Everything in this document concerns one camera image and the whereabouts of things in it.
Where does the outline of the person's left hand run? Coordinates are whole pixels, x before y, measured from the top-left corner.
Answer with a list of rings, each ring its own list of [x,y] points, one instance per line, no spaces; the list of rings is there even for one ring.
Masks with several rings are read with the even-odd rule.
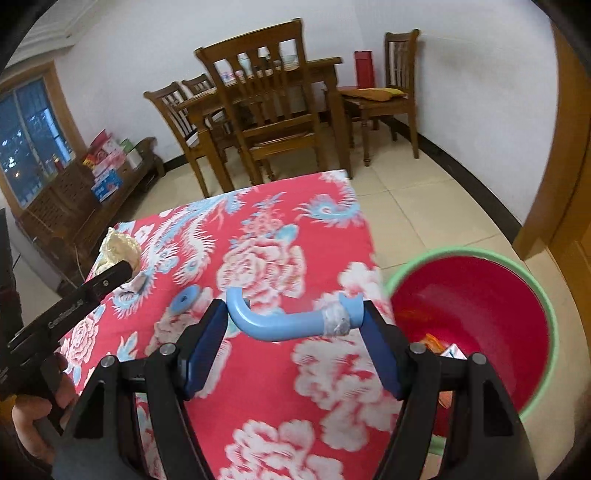
[[[56,353],[55,357],[61,371],[55,402],[64,410],[60,420],[60,425],[64,428],[71,416],[71,410],[77,403],[78,395],[72,379],[65,373],[68,366],[66,358],[60,353]],[[17,395],[12,408],[13,424],[22,446],[32,458],[49,466],[54,462],[55,450],[42,438],[35,422],[47,417],[51,409],[49,400],[31,395]]]

